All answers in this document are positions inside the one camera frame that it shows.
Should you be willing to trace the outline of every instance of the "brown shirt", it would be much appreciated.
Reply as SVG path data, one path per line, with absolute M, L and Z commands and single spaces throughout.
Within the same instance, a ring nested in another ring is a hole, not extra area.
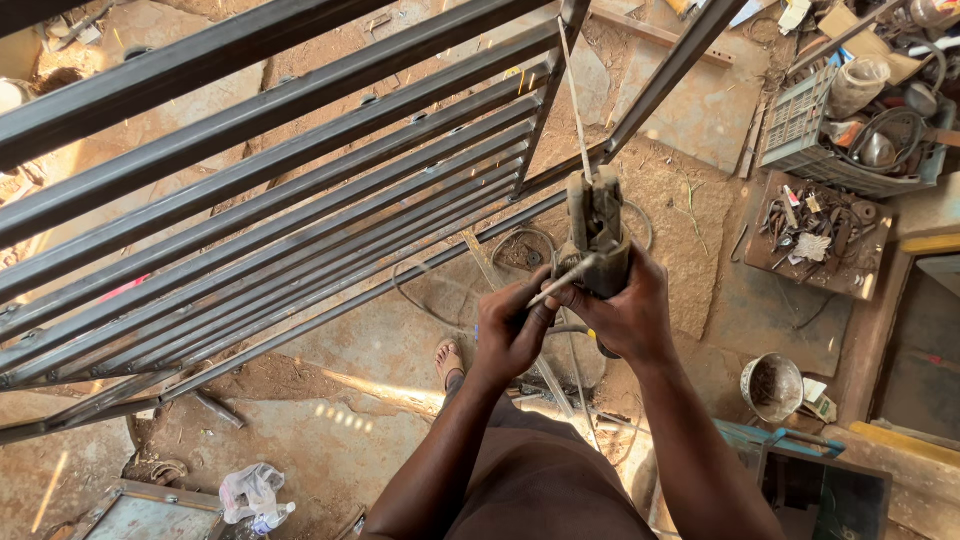
M 446 538 L 656 540 L 609 461 L 583 442 L 488 428 Z

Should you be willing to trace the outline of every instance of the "plastic bag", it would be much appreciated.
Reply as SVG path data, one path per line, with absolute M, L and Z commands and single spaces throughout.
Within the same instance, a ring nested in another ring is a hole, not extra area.
M 276 512 L 276 491 L 283 482 L 283 473 L 266 463 L 227 475 L 220 484 L 224 521 L 233 525 L 256 514 Z
M 840 68 L 827 99 L 827 116 L 846 118 L 867 107 L 890 78 L 890 64 L 880 56 L 865 55 Z

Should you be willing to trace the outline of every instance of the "scrap metal pile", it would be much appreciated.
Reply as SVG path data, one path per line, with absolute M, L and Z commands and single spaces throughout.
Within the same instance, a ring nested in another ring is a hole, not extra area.
M 835 274 L 841 261 L 858 254 L 864 235 L 876 228 L 876 205 L 868 201 L 851 202 L 816 184 L 796 193 L 784 185 L 781 191 L 770 202 L 759 232 L 773 236 L 773 253 L 783 253 L 772 270 L 786 260 L 813 262 L 800 282 L 820 270 Z

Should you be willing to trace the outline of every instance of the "dirt floor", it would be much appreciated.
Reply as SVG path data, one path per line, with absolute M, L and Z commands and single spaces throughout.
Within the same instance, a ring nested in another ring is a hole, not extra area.
M 104 1 L 96 0 L 75 10 L 74 18 L 96 11 Z M 262 3 L 262 0 L 158 1 L 214 22 Z M 630 16 L 645 20 L 655 1 L 659 0 L 636 0 L 637 7 Z M 374 34 L 383 38 L 417 19 L 436 14 L 443 4 L 441 0 L 398 2 L 391 7 L 391 12 L 400 11 L 405 15 L 395 17 L 389 29 Z M 776 90 L 781 74 L 792 62 L 798 46 L 793 37 L 780 36 L 776 24 L 771 24 L 770 21 L 779 15 L 780 8 L 774 7 L 769 16 L 762 15 L 756 24 L 748 23 L 731 31 L 733 35 L 763 45 L 771 54 L 761 101 Z M 303 75 L 364 47 L 361 24 L 349 24 L 270 59 L 264 70 L 262 88 L 276 86 L 286 76 Z M 600 116 L 606 119 L 612 115 L 636 39 L 593 21 L 586 24 L 582 39 L 610 76 L 610 95 L 600 110 Z M 85 77 L 92 75 L 96 69 L 95 60 L 88 49 L 76 45 L 65 49 L 57 59 L 41 55 L 37 85 L 45 84 L 54 70 L 64 65 L 76 67 Z M 447 59 L 431 58 L 398 72 L 397 76 L 406 85 L 447 65 Z M 356 108 L 365 93 L 384 95 L 389 91 L 390 86 L 380 82 L 316 109 L 249 141 L 244 156 L 262 152 Z M 462 92 L 435 107 L 443 107 L 466 95 L 467 92 Z M 299 167 L 275 182 L 288 182 L 404 124 L 399 122 L 381 133 L 365 137 Z M 607 125 L 587 126 L 587 146 L 610 136 L 612 128 L 609 121 Z M 576 155 L 579 143 L 574 134 L 572 103 L 564 86 L 546 124 L 531 174 Z M 744 182 L 643 135 L 635 137 L 612 165 L 620 172 L 625 198 L 637 204 L 653 225 L 650 251 L 669 270 L 673 334 L 687 373 L 713 416 L 746 422 L 752 414 L 740 396 L 738 380 L 743 367 L 753 356 L 735 348 L 716 346 L 711 342 L 710 328 L 712 321 L 724 314 L 715 299 L 730 271 L 729 254 L 739 233 L 744 203 L 750 189 L 763 188 L 765 175 L 755 172 Z M 240 199 L 228 202 L 214 212 L 239 202 Z M 632 209 L 625 211 L 628 227 L 641 243 L 646 244 L 651 232 Z M 551 250 L 566 239 L 565 209 L 550 210 L 525 226 L 546 233 L 553 245 L 547 246 L 536 235 L 516 237 L 496 258 L 505 272 L 508 271 L 506 267 L 532 271 L 535 267 L 530 263 L 532 252 L 536 252 L 544 263 L 549 261 Z M 488 253 L 495 243 L 485 245 Z M 10 259 L 8 264 L 17 258 L 16 251 L 3 255 Z M 458 259 L 457 263 L 461 266 L 456 268 L 473 268 L 464 270 L 472 274 L 461 276 L 466 287 L 476 294 L 465 296 L 462 291 L 456 296 L 448 294 L 449 311 L 445 313 L 456 318 L 457 324 L 471 326 L 475 320 L 475 297 L 488 289 L 469 255 Z M 408 285 L 412 294 L 421 295 L 429 302 L 439 302 L 438 291 L 431 290 L 436 285 L 424 280 Z M 374 317 L 379 317 L 376 324 L 369 322 Z M 401 344 L 390 341 L 393 336 L 404 333 L 405 338 L 396 339 L 407 341 Z M 376 494 L 396 467 L 416 448 L 429 429 L 438 400 L 443 398 L 429 356 L 439 339 L 448 334 L 442 326 L 424 318 L 395 293 L 385 295 L 315 331 L 313 345 L 287 346 L 283 351 L 288 356 L 280 352 L 262 356 L 204 388 L 209 395 L 246 417 L 250 421 L 249 427 L 236 431 L 199 406 L 196 400 L 186 398 L 162 408 L 154 420 L 136 421 L 136 438 L 141 446 L 131 457 L 124 478 L 149 481 L 159 461 L 178 459 L 188 465 L 191 473 L 175 480 L 172 485 L 213 494 L 223 475 L 256 460 L 266 460 L 288 474 L 287 487 L 281 493 L 298 503 L 298 513 L 278 531 L 278 535 L 272 537 L 298 540 L 334 537 L 346 525 L 345 520 L 355 512 L 358 504 L 371 505 L 375 501 Z M 469 364 L 472 340 L 467 335 L 461 342 L 467 349 Z M 389 351 L 381 349 L 381 344 Z M 551 364 L 560 372 L 564 386 L 572 390 L 575 384 L 570 377 L 566 344 L 558 340 L 553 347 Z M 238 345 L 213 361 L 243 349 L 244 344 Z M 587 376 L 590 381 L 588 400 L 593 406 L 644 426 L 642 392 L 626 364 L 622 360 L 602 360 L 592 350 L 589 340 L 578 341 L 575 350 L 585 371 L 596 371 L 595 377 Z M 537 403 L 525 402 L 524 406 L 559 414 L 550 403 L 534 402 Z M 354 417 L 363 423 L 353 420 Z M 330 422 L 323 423 L 323 418 Z M 356 433 L 344 431 L 347 419 L 350 419 L 347 426 Z M 271 424 L 278 421 L 283 425 L 288 420 L 296 423 L 287 425 L 286 430 L 277 431 Z M 374 425 L 378 428 L 361 428 Z M 364 429 L 367 429 L 366 433 L 372 433 L 372 438 L 364 439 L 360 435 Z M 635 430 L 601 430 L 598 440 L 601 451 L 620 471 L 637 506 L 648 508 L 653 489 L 651 478 L 655 477 L 649 437 Z M 357 472 L 360 466 L 350 463 L 352 458 L 363 465 L 362 473 Z

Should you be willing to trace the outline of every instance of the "gray plastic crate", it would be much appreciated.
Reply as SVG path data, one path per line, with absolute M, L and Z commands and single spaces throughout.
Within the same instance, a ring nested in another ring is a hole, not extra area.
M 841 160 L 820 144 L 829 87 L 838 69 L 829 66 L 786 90 L 777 98 L 770 128 L 764 139 L 760 166 L 790 173 L 821 184 L 842 186 L 862 197 L 884 199 L 937 184 L 944 169 L 947 147 L 934 144 L 920 162 L 917 174 L 891 178 L 865 171 Z M 952 129 L 956 104 L 939 98 L 937 114 L 929 120 L 936 128 Z

